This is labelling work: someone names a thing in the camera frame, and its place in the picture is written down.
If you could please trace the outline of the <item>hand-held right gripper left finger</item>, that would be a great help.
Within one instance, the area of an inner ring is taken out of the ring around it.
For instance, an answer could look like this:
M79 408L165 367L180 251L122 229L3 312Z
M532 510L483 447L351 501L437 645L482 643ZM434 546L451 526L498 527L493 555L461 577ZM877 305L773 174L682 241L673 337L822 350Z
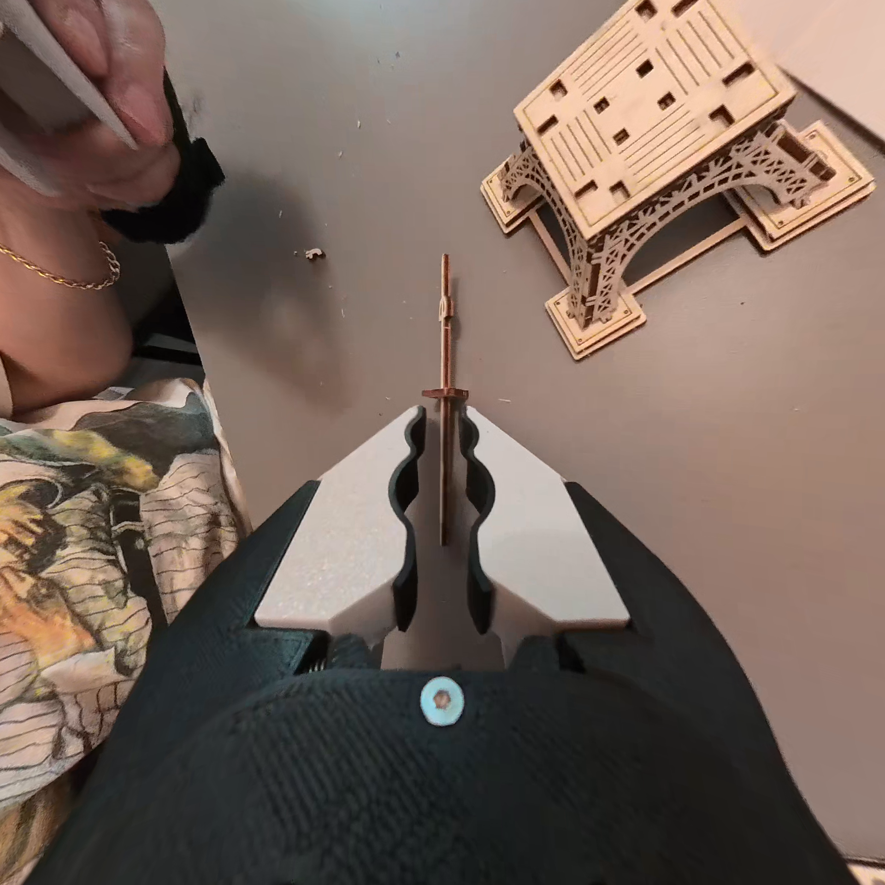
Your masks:
M261 627L359 636L406 631L417 608L415 532L426 410L413 406L323 473L256 612Z

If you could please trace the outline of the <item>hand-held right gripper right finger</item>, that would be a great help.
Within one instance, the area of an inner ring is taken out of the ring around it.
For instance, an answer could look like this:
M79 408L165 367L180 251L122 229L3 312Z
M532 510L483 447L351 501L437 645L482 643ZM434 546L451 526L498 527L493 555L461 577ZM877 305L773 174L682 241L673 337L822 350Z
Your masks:
M459 416L469 536L467 605L503 647L622 629L628 610L563 477L475 407Z

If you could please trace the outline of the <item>wooden tower spire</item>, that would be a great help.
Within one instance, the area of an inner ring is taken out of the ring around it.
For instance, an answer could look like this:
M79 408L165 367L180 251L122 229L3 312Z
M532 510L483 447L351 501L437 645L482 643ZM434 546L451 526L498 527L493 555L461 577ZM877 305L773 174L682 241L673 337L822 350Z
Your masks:
M440 325L440 380L435 389L425 389L422 395L435 400L439 404L440 428L440 468L439 468L439 543L441 547L448 544L449 526L449 491L452 474L452 456L454 449L454 410L469 397L469 392L459 389L454 383L452 320L455 316L455 305L450 292L449 255L441 258L441 285L438 320Z

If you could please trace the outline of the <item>grey desk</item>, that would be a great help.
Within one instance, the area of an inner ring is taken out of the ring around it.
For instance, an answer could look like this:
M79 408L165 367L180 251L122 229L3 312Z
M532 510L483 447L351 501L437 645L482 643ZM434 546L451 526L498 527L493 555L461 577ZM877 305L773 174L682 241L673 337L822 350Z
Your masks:
M617 2L157 2L187 122L225 171L174 275L260 525L439 376L679 577L752 681L850 857L883 857L883 157L867 200L762 255L736 236L645 293L581 362L562 280L483 177L513 108ZM326 259L304 258L318 247Z

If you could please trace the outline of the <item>person's left hand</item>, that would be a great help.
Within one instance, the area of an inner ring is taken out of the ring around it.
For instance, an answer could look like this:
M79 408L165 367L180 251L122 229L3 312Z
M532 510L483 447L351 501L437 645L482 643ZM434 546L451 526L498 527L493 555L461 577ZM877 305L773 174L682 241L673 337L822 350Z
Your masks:
M87 105L49 129L2 96L2 206L136 210L171 191L181 157L164 91L165 35L149 2L2 2L9 26Z

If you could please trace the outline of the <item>person's printed t-shirt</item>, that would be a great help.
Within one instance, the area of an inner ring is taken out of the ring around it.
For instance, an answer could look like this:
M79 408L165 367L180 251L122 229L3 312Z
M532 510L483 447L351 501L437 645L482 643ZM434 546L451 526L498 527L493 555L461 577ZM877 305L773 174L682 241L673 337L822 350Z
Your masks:
M109 736L151 641L248 520L190 379L3 413L1 473L4 812Z

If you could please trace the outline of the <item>wooden tower base model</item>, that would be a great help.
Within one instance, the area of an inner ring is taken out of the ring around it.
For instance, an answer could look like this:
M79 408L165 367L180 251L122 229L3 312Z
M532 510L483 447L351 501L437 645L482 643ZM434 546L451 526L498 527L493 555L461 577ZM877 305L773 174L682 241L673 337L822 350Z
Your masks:
M481 183L531 222L566 287L545 310L575 361L646 322L636 296L740 232L779 249L876 188L729 2L625 2L514 109L519 149Z

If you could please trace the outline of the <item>instruction booklet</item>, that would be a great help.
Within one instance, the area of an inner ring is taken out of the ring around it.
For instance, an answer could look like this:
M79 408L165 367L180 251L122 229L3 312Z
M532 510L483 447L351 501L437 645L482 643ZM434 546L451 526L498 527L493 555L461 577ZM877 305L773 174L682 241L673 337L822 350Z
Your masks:
M734 1L754 47L781 72L884 146L882 1Z

